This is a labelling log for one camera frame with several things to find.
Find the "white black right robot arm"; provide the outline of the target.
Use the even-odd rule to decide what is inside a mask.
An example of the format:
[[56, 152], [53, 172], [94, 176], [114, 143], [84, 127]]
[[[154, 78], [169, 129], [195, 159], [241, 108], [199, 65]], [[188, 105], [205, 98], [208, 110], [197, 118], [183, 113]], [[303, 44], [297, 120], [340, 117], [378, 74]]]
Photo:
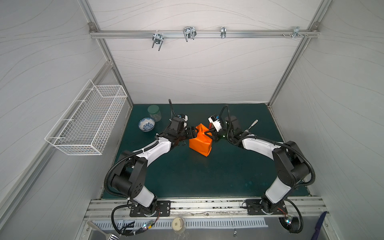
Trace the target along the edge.
[[249, 129], [242, 131], [235, 116], [222, 120], [213, 115], [208, 120], [211, 127], [205, 134], [211, 133], [213, 141], [225, 139], [236, 147], [274, 161], [277, 177], [257, 204], [265, 214], [273, 214], [294, 189], [315, 182], [315, 170], [295, 142], [277, 142], [252, 134]]

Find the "orange wrapping paper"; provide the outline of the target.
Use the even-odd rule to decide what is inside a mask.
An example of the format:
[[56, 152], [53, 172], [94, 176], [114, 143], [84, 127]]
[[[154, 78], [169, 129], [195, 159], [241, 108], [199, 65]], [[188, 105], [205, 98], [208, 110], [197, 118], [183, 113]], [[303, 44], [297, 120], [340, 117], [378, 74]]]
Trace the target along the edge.
[[196, 128], [198, 130], [197, 137], [189, 140], [189, 147], [190, 149], [207, 157], [212, 150], [212, 133], [205, 134], [205, 132], [209, 131], [209, 129], [203, 124], [199, 124]]

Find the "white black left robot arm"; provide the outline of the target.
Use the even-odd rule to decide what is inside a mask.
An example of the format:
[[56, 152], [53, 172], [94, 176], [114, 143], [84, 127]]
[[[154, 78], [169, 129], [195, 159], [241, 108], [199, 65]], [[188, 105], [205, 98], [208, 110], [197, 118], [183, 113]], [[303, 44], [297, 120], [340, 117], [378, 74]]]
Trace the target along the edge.
[[195, 139], [198, 133], [196, 127], [186, 127], [178, 132], [168, 128], [157, 134], [156, 140], [146, 147], [134, 152], [124, 151], [105, 176], [105, 191], [110, 195], [128, 199], [141, 207], [141, 213], [145, 215], [154, 214], [157, 197], [145, 187], [148, 166], [170, 152], [179, 142]]

